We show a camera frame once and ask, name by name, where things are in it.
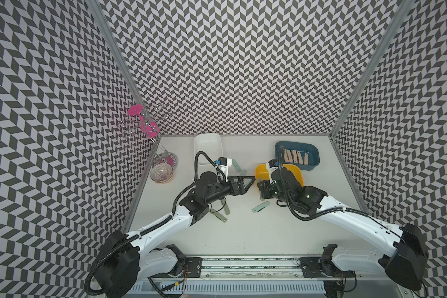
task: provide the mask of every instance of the metal frame edge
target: metal frame edge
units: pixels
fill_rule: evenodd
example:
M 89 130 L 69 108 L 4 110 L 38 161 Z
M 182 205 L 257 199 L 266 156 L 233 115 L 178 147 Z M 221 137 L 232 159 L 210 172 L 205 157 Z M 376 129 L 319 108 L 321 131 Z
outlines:
M 141 175 L 141 179 L 139 184 L 137 185 L 136 192 L 131 201 L 131 206 L 126 214 L 124 225 L 121 228 L 123 234 L 129 232 L 131 229 L 132 220 L 136 215 L 137 206 L 139 205 L 139 201 L 141 200 L 141 196 L 143 195 L 144 186 L 146 185 L 147 177 L 149 176 L 150 168 L 152 167 L 152 160 L 154 159 L 157 151 L 157 147 L 159 143 L 155 143 L 149 153 L 149 157 L 147 159 L 146 165 L 144 166 L 143 174 Z
M 387 26 L 387 29 L 384 32 L 384 35 L 382 36 L 381 41 L 376 46 L 374 54 L 371 56 L 368 65 L 363 70 L 363 74 L 359 78 L 358 83 L 356 84 L 356 87 L 354 88 L 353 93 L 347 100 L 345 107 L 341 111 L 338 119 L 336 120 L 336 123 L 334 124 L 333 128 L 331 129 L 331 133 L 330 133 L 331 137 L 335 137 L 339 133 L 340 129 L 343 127 L 343 124 L 348 119 L 349 114 L 351 114 L 351 111 L 353 110 L 354 105 L 356 104 L 359 97 L 363 93 L 364 88 L 366 87 L 366 85 L 368 84 L 372 75 L 374 74 L 375 69 L 379 65 L 379 62 L 386 54 L 387 49 L 392 44 L 394 37 L 396 36 L 398 30 L 401 28 L 402 23 L 404 22 L 406 16 L 409 14 L 410 10 L 414 7 L 415 3 L 416 3 L 415 0 L 402 0 L 401 1 L 396 13 L 394 14 L 394 17 L 392 18 L 391 22 Z
M 146 118 L 149 118 L 149 111 L 146 109 L 146 105 L 141 96 L 141 93 L 137 89 L 136 82 L 132 78 L 128 65 L 124 60 L 121 51 L 119 50 L 116 40 L 114 39 L 114 35 L 108 26 L 108 21 L 104 17 L 101 10 L 101 5 L 98 3 L 98 1 L 99 0 L 84 0 L 84 2 L 88 5 L 88 11 L 93 16 L 94 22 L 96 23 L 101 33 L 101 36 L 103 37 L 106 43 L 106 46 L 108 47 L 111 55 L 113 56 L 114 62 L 118 66 L 118 69 L 121 72 L 121 75 L 125 80 L 132 97 L 134 98 L 137 104 L 141 104 L 143 106 L 144 114 L 146 115 Z
M 339 151 L 338 145 L 331 137 L 329 138 L 329 142 L 331 143 L 331 146 L 333 146 L 333 150 L 336 153 L 336 157 L 339 160 L 339 164 L 343 168 L 343 172 L 346 176 L 347 182 L 351 187 L 351 190 L 353 191 L 354 197 L 356 198 L 356 202 L 358 202 L 359 209 L 361 209 L 361 211 L 364 211 L 366 213 L 370 213 L 368 206 L 364 202 L 363 196 L 359 192 L 358 185 L 356 184 L 356 181 L 354 180 L 351 174 L 351 170 L 349 170 L 349 167 L 347 166 L 343 156 L 341 155 L 341 152 Z
M 166 134 L 164 136 L 196 136 L 198 134 Z M 328 136 L 324 134 L 219 134 L 220 136 Z

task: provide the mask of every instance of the checkered wall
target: checkered wall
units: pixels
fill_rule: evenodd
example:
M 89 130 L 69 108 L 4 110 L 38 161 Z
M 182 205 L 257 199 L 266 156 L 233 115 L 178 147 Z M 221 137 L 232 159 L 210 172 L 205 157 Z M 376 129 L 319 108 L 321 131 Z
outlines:
M 425 232 L 447 297 L 447 1 L 417 3 L 336 140 L 374 215 Z
M 83 297 L 149 144 L 82 0 L 0 0 L 0 297 Z
M 399 0 L 100 0 L 164 134 L 329 133 Z

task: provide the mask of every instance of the small bowl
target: small bowl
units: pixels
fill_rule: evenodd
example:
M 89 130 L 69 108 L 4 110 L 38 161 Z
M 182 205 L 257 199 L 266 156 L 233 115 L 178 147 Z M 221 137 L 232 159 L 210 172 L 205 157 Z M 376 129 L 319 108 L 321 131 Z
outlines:
M 171 181 L 173 176 L 174 176 L 174 172 L 172 172 L 172 174 L 169 176 L 169 178 L 167 178 L 167 179 L 165 179 L 165 180 L 162 180 L 162 181 L 160 181 L 160 182 L 155 181 L 155 183 L 164 184 L 164 183 L 166 183 L 166 182 Z
M 157 183 L 165 183 L 172 178 L 173 170 L 170 164 L 157 164 L 150 171 L 150 178 Z

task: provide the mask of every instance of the blue tray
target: blue tray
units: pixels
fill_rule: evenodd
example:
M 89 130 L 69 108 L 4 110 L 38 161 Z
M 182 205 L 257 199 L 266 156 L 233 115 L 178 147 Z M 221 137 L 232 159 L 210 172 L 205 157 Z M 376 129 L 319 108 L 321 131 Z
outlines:
M 303 157 L 305 153 L 308 153 L 308 164 L 294 164 L 302 170 L 310 171 L 313 170 L 317 165 L 319 165 L 319 152 L 318 148 L 316 148 L 314 145 L 289 141 L 276 142 L 275 159 L 278 159 L 278 149 L 280 148 L 280 146 L 283 146 L 285 150 L 300 151 Z

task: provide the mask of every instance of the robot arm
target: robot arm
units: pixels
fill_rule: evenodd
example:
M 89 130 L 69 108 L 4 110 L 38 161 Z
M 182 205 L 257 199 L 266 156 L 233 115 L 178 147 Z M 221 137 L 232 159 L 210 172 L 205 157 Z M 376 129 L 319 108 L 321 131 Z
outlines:
M 196 155 L 196 165 L 201 154 L 210 161 L 205 153 L 199 152 Z M 163 249 L 156 247 L 202 219 L 208 213 L 210 203 L 222 200 L 227 195 L 245 194 L 255 181 L 254 176 L 228 176 L 231 159 L 221 157 L 218 164 L 210 162 L 219 173 L 219 178 L 213 172 L 204 172 L 197 179 L 196 170 L 195 182 L 179 194 L 172 212 L 139 230 L 126 235 L 116 231 L 106 239 L 85 280 L 84 289 L 87 294 L 105 293 L 108 298 L 120 298 L 137 280 L 159 273 L 178 276 L 182 272 L 185 255 L 175 245 Z M 177 205 L 180 196 L 187 190 L 188 194 Z M 90 288 L 93 275 L 101 290 Z
M 84 288 L 89 295 L 106 293 L 108 298 L 120 298 L 137 280 L 159 273 L 179 275 L 183 270 L 185 255 L 174 245 L 155 250 L 172 235 L 187 229 L 206 215 L 209 204 L 227 195 L 245 194 L 254 176 L 228 176 L 231 159 L 219 159 L 213 163 L 221 178 L 213 172 L 204 172 L 195 183 L 184 189 L 174 201 L 173 212 L 124 235 L 112 233 L 100 247 L 100 252 L 91 266 Z M 407 289 L 419 290 L 428 260 L 425 240 L 420 230 L 406 224 L 400 227 L 394 223 L 373 218 L 352 209 L 326 192 L 312 186 L 301 186 L 290 171 L 278 167 L 276 160 L 267 164 L 270 183 L 257 184 L 262 196 L 285 202 L 297 218 L 308 221 L 320 218 L 339 225 L 373 244 L 371 251 L 349 250 L 328 245 L 320 258 L 321 270 L 328 276 L 347 271 L 385 271 L 394 282 Z M 177 202 L 181 194 L 188 194 Z M 102 287 L 90 288 L 93 275 Z
M 429 254 L 425 237 L 417 226 L 407 223 L 402 227 L 385 222 L 346 206 L 318 188 L 301 186 L 294 175 L 278 163 L 272 160 L 267 164 L 271 173 L 270 183 L 262 181 L 257 184 L 264 198 L 274 197 L 284 202 L 290 212 L 302 221 L 326 220 L 374 246 L 364 250 L 328 245 L 320 259 L 325 274 L 334 276 L 355 270 L 385 272 L 395 283 L 407 289 L 421 289 Z

